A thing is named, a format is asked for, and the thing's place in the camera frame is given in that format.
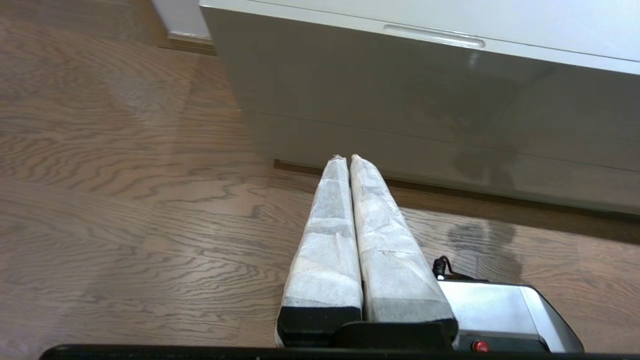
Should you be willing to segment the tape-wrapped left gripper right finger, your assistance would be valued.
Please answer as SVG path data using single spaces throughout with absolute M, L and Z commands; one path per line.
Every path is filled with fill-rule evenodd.
M 458 340 L 453 308 L 378 168 L 355 154 L 350 189 L 359 267 L 370 322 L 443 325 Z

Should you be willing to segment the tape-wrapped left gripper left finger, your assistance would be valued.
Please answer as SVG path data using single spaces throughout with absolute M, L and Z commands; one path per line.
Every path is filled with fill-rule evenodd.
M 362 321 L 364 296 L 345 157 L 324 167 L 276 321 L 278 347 L 329 347 L 336 331 Z

